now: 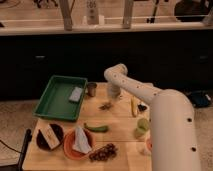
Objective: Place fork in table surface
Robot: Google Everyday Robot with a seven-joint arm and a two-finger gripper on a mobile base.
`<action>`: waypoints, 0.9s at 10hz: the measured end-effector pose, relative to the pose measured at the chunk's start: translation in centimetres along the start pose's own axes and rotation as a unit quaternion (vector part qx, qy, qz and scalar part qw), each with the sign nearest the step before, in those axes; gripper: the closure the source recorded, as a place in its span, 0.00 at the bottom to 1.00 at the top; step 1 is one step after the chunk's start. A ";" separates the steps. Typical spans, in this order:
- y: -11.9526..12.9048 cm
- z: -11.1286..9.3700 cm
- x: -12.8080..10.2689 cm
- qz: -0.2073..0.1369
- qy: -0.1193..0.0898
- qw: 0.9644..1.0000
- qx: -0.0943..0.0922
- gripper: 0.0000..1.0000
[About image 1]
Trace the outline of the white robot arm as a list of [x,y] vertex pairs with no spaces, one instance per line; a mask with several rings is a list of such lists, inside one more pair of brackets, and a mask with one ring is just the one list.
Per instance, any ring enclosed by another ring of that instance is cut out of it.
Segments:
[[111,98],[120,89],[150,107],[152,171],[201,171],[194,108],[189,99],[174,89],[160,89],[127,76],[124,64],[104,71]]

